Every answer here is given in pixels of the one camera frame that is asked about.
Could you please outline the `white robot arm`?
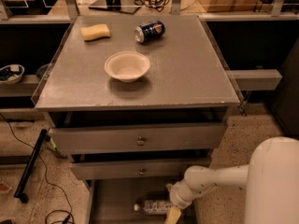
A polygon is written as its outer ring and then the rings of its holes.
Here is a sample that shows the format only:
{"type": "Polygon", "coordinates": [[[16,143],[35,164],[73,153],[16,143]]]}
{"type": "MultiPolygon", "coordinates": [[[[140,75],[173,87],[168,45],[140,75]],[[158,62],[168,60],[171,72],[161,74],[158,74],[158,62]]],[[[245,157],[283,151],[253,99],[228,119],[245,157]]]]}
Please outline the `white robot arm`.
{"type": "Polygon", "coordinates": [[[299,141],[267,139],[255,148],[247,165],[191,166],[171,187],[170,202],[182,210],[217,187],[246,189],[245,224],[299,224],[299,141]]]}

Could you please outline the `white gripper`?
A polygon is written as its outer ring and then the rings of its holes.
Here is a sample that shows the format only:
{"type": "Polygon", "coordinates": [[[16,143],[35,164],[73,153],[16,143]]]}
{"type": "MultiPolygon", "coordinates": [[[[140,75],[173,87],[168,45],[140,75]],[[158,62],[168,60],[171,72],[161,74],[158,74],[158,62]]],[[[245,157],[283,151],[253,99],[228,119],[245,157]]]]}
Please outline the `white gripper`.
{"type": "Polygon", "coordinates": [[[197,190],[191,189],[185,180],[176,184],[166,184],[165,187],[169,192],[169,200],[172,206],[166,215],[164,224],[177,224],[181,216],[180,209],[186,209],[199,196],[197,190]]]}

